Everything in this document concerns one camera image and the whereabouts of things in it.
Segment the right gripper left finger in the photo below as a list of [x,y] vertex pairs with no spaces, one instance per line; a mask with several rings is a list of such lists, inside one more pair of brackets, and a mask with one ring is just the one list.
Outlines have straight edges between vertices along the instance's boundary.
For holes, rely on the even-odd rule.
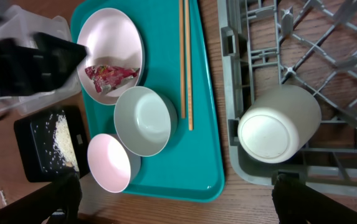
[[76,223],[82,189],[69,173],[0,209],[0,223]]

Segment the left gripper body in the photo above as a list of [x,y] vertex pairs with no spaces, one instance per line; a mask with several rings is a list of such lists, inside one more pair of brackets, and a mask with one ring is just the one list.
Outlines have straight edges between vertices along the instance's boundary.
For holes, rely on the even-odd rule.
[[12,38],[0,39],[0,97],[56,90],[87,56],[82,45],[43,32],[32,36],[36,49],[20,46]]

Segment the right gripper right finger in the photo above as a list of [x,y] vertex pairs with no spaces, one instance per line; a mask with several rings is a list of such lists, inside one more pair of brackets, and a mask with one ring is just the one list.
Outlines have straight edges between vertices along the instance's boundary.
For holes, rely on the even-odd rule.
[[272,200],[280,224],[357,224],[357,212],[285,174],[277,176]]

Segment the small pink bowl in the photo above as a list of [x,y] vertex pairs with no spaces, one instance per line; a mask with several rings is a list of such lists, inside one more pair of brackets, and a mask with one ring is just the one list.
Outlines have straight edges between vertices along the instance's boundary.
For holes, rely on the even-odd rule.
[[87,160],[98,185],[111,193],[124,191],[141,168],[141,157],[129,151],[116,134],[94,136],[88,145]]

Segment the white cup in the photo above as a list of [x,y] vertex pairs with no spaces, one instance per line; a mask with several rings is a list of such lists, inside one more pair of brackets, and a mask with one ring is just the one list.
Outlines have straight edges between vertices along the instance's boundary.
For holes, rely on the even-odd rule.
[[316,133],[321,109],[304,88],[280,85],[258,99],[237,127],[243,149],[254,159],[277,164],[289,160]]

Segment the red snack wrapper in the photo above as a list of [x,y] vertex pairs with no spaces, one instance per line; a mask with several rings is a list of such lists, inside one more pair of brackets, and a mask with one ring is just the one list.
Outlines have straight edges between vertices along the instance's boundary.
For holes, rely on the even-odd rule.
[[94,65],[85,69],[99,94],[107,94],[132,81],[139,74],[139,68],[123,68],[110,65]]

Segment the large white plate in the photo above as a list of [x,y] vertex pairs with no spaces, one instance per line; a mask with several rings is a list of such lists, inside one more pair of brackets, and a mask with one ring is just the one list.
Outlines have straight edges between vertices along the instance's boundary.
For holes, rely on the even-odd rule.
[[[77,43],[87,49],[86,58],[77,67],[78,77],[85,92],[96,102],[114,105],[125,90],[140,84],[145,48],[138,29],[125,13],[114,8],[94,12],[82,26]],[[138,75],[116,90],[98,93],[85,73],[85,69],[92,65],[137,68]]]

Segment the grey bowl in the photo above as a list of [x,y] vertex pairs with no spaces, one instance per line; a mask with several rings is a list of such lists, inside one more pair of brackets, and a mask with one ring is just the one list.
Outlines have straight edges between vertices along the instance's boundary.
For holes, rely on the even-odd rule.
[[134,86],[118,98],[114,123],[118,137],[129,151],[151,157],[159,154],[175,134],[178,115],[165,95]]

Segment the clear plastic bin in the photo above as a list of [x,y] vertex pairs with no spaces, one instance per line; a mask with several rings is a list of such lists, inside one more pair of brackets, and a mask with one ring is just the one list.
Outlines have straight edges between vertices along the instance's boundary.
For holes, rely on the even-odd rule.
[[0,1],[0,113],[29,114],[79,93],[77,67],[86,55],[65,18]]

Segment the spilled rice pile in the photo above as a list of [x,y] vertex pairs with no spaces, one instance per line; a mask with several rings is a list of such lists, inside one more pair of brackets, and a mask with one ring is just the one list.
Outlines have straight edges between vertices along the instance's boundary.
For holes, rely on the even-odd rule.
[[34,120],[31,129],[41,171],[45,174],[79,172],[64,110]]

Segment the black plastic tray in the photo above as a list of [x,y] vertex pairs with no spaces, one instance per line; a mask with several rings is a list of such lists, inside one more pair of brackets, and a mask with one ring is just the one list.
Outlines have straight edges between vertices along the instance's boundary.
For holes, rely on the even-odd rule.
[[52,182],[69,172],[89,173],[88,140],[80,110],[56,106],[14,122],[19,153],[29,182]]

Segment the teal serving tray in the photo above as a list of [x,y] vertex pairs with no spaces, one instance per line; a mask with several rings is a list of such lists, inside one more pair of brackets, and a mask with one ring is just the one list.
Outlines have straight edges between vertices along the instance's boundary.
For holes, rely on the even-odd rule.
[[[180,108],[179,4],[177,1],[85,1],[75,8],[70,28],[78,39],[96,11],[115,8],[136,25],[145,45],[141,85],[167,96]],[[209,202],[224,188],[224,167],[216,108],[198,3],[189,2],[194,128],[185,119],[166,148],[142,160],[126,193]]]

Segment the left wooden chopstick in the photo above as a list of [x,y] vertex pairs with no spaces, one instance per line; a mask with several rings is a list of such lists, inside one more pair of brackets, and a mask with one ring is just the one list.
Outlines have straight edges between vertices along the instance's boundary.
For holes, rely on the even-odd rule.
[[181,118],[186,117],[186,84],[185,84],[185,53],[184,53],[184,4],[179,0],[179,53],[180,53],[180,89]]

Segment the wooden chopstick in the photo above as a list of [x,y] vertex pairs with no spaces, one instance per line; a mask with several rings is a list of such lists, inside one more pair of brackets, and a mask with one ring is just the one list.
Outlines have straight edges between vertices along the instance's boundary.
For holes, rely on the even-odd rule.
[[185,53],[186,53],[186,81],[187,81],[187,102],[188,102],[188,128],[194,129],[193,118],[193,84],[192,84],[192,63],[191,63],[191,27],[189,15],[189,0],[184,0],[184,34],[185,34]]
[[179,0],[179,53],[180,53],[180,89],[181,118],[186,117],[186,84],[185,84],[185,53],[184,53],[184,4]]

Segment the right wooden chopstick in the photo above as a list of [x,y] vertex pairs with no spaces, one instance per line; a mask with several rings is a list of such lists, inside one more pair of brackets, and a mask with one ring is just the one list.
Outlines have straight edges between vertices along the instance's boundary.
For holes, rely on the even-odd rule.
[[192,63],[191,63],[191,27],[189,15],[189,0],[184,0],[184,34],[185,34],[185,53],[186,53],[186,81],[187,81],[187,102],[188,102],[188,128],[194,129],[193,118],[193,84],[192,84]]

